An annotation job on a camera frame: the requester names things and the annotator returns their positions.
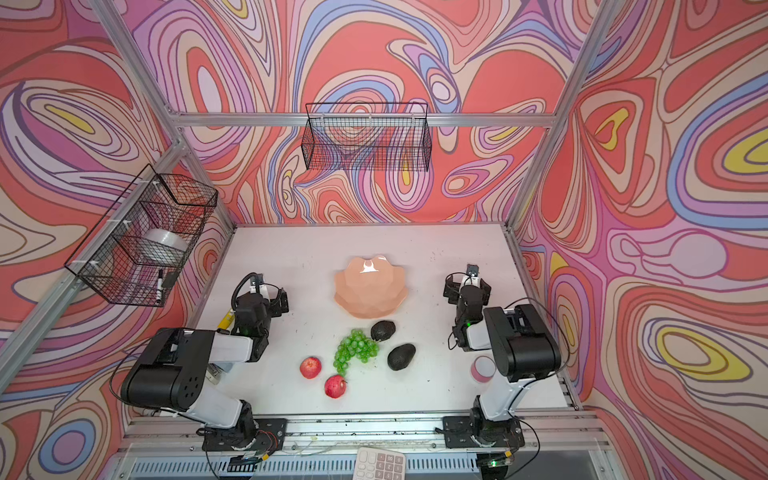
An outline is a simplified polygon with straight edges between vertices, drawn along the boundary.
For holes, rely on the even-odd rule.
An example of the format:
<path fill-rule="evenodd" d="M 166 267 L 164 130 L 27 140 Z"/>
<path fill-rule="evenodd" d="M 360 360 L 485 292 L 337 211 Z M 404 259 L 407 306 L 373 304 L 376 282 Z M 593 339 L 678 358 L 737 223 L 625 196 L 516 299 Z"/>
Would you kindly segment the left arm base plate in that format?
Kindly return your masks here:
<path fill-rule="evenodd" d="M 206 452 L 272 454 L 283 448 L 287 425 L 286 418 L 256 418 L 250 424 L 239 423 L 229 429 L 200 427 L 196 434 L 203 439 L 202 448 Z"/>

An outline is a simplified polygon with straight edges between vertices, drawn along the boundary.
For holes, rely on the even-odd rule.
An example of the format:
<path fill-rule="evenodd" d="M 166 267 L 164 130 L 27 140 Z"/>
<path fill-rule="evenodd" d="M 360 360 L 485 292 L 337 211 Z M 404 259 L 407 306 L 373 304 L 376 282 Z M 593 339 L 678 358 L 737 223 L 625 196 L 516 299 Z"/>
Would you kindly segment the red apple front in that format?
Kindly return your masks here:
<path fill-rule="evenodd" d="M 341 375 L 329 377 L 324 384 L 325 395 L 332 399 L 342 397 L 347 389 L 347 382 Z"/>

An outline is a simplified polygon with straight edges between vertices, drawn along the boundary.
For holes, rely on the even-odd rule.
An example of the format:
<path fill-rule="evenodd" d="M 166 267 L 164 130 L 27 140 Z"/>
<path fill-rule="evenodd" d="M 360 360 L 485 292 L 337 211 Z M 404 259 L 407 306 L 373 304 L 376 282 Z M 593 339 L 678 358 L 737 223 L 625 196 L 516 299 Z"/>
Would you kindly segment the green fake grape bunch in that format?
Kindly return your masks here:
<path fill-rule="evenodd" d="M 357 359 L 361 363 L 368 363 L 380 352 L 378 343 L 369 337 L 362 329 L 352 329 L 338 344 L 333 367 L 336 372 L 344 377 L 352 361 Z"/>

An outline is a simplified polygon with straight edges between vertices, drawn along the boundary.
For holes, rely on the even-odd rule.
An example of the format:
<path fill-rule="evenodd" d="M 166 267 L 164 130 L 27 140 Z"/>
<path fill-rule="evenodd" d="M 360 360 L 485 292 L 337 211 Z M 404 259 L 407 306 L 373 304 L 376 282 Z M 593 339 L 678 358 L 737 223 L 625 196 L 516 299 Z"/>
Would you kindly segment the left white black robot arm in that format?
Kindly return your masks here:
<path fill-rule="evenodd" d="M 259 273 L 244 276 L 230 298 L 232 320 L 215 330 L 163 328 L 148 342 L 122 381 L 118 398 L 199 424 L 202 450 L 253 452 L 257 461 L 282 449 L 285 419 L 257 419 L 251 404 L 229 396 L 207 378 L 211 366 L 256 363 L 268 345 L 271 322 L 289 312 L 286 290 Z"/>

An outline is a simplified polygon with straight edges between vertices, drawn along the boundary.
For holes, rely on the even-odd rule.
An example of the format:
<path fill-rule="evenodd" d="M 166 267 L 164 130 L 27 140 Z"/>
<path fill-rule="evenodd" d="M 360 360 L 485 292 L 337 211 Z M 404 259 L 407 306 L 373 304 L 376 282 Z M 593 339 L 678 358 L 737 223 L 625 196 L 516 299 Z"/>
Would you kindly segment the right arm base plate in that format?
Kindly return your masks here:
<path fill-rule="evenodd" d="M 442 426 L 437 430 L 449 449 L 505 448 L 517 451 L 526 444 L 520 422 L 515 418 L 490 421 L 471 415 L 444 416 Z"/>

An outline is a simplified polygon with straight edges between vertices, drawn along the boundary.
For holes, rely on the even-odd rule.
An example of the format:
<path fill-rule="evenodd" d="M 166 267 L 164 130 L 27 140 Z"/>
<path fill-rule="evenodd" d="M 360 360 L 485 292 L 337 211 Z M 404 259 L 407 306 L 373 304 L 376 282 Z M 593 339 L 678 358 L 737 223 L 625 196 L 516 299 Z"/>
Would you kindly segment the red apple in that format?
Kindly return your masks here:
<path fill-rule="evenodd" d="M 325 395 L 332 399 L 342 397 L 347 389 L 347 382 L 341 375 L 329 377 L 324 384 Z"/>
<path fill-rule="evenodd" d="M 322 372 L 322 362 L 317 357 L 307 357 L 301 362 L 299 370 L 305 379 L 314 379 Z"/>

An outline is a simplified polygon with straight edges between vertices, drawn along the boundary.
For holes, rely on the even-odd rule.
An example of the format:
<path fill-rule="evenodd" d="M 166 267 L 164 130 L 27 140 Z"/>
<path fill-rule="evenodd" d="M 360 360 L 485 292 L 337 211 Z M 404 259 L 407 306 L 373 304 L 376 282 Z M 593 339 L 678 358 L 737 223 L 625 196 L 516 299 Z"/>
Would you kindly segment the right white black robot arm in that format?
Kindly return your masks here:
<path fill-rule="evenodd" d="M 531 299 L 508 307 L 489 305 L 491 286 L 473 269 L 446 276 L 443 296 L 456 307 L 448 346 L 491 354 L 489 386 L 466 416 L 446 416 L 438 429 L 449 449 L 516 450 L 524 444 L 516 409 L 535 383 L 563 366 L 560 347 Z"/>

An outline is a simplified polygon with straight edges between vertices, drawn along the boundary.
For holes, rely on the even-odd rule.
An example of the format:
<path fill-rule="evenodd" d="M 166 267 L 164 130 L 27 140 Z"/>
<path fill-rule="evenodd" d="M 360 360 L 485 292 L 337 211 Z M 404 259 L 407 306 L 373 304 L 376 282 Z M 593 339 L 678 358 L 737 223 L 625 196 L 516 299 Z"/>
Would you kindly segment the dark avocado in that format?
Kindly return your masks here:
<path fill-rule="evenodd" d="M 380 320 L 370 329 L 370 337 L 375 342 L 382 342 L 390 339 L 396 332 L 397 327 L 393 321 Z"/>
<path fill-rule="evenodd" d="M 392 371 L 401 371 L 407 368 L 416 354 L 414 344 L 405 343 L 393 348 L 387 356 L 387 365 Z"/>

